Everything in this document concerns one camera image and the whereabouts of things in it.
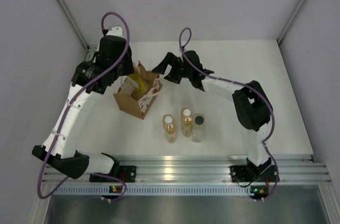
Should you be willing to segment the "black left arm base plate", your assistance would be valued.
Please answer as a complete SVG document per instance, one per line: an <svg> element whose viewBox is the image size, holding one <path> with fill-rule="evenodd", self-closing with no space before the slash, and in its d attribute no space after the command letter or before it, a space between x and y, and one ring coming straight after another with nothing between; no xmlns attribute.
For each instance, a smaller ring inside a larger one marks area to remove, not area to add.
<svg viewBox="0 0 340 224"><path fill-rule="evenodd" d="M120 166L119 170L115 174L115 178L125 182L125 183L134 183L137 173L136 166ZM116 180L112 180L110 178L100 177L91 174L89 182L92 183L109 183L114 182L117 183Z"/></svg>

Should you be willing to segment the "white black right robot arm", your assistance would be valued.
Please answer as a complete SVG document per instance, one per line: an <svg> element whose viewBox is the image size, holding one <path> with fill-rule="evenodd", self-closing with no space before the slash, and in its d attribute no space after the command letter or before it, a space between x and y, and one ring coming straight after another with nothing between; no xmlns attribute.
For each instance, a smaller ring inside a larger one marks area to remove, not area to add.
<svg viewBox="0 0 340 224"><path fill-rule="evenodd" d="M248 157L245 166L232 168L234 182L263 182L272 168L266 142L273 133L273 108L257 81L247 84L214 77L213 71L203 68L194 50L182 57L169 52L152 72L164 74L165 79L179 84L183 78L192 86L228 99L234 104L240 124L249 132Z"/></svg>

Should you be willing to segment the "clear bottle dark cap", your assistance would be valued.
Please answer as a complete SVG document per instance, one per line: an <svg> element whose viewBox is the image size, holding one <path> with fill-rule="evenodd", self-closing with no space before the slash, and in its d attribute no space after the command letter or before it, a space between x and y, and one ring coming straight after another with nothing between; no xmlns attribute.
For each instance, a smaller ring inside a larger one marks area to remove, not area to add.
<svg viewBox="0 0 340 224"><path fill-rule="evenodd" d="M195 114L191 135L191 140L193 142L201 142L205 137L205 121L206 118L204 114Z"/></svg>

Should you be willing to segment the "red cap bottle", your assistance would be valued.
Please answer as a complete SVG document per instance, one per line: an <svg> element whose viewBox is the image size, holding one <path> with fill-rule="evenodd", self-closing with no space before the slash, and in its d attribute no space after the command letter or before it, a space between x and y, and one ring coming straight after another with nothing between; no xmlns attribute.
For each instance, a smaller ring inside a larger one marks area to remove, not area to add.
<svg viewBox="0 0 340 224"><path fill-rule="evenodd" d="M134 73L129 74L127 76L129 83L134 87L135 91L138 93L145 93L148 89L148 86L145 80L141 77L141 74L138 70L135 70Z"/></svg>

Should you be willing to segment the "white cap bottle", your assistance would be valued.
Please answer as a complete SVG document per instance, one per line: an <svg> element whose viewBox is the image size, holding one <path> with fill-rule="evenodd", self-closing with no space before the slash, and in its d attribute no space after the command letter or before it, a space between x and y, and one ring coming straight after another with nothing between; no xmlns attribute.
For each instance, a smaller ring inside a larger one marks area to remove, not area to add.
<svg viewBox="0 0 340 224"><path fill-rule="evenodd" d="M176 125L171 114L163 116L163 128L166 140L169 143L174 143L176 141Z"/></svg>
<svg viewBox="0 0 340 224"><path fill-rule="evenodd" d="M189 108L181 110L181 131L185 137L190 137L193 129L193 117Z"/></svg>

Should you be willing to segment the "jute watermelon canvas bag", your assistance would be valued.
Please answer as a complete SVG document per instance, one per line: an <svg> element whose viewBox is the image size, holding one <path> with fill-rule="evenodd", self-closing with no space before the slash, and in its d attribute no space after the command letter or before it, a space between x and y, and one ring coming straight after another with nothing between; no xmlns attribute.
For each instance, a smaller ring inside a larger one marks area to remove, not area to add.
<svg viewBox="0 0 340 224"><path fill-rule="evenodd" d="M156 97L164 93L168 85L162 81L159 74L147 71L141 63L135 65L134 69L142 82L130 76L121 79L120 87L114 93L114 99L119 110L143 120Z"/></svg>

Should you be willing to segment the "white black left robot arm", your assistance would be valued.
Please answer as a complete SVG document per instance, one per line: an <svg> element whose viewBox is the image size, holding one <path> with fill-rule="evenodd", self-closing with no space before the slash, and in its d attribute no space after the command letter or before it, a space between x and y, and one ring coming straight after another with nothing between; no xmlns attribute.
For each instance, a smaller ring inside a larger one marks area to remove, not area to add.
<svg viewBox="0 0 340 224"><path fill-rule="evenodd" d="M126 45L123 36L106 35L101 38L94 59L80 63L71 80L64 105L67 115L61 114L49 137L32 149L33 156L64 175L77 179L83 174L101 173L112 182L120 175L119 161L106 154L88 155L77 151L77 141L96 102L120 76L133 73L132 52L127 49L119 64L83 92L80 90L102 74L120 57Z"/></svg>

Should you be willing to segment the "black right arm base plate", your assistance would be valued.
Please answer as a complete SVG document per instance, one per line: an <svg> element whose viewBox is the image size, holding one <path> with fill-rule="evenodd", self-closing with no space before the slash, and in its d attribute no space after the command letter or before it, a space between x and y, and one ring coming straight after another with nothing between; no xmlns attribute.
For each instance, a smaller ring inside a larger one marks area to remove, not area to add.
<svg viewBox="0 0 340 224"><path fill-rule="evenodd" d="M262 173L257 173L255 169L251 169L246 165L231 166L229 168L232 182L234 183L254 183L254 182L270 182L276 181L277 170L271 165Z"/></svg>

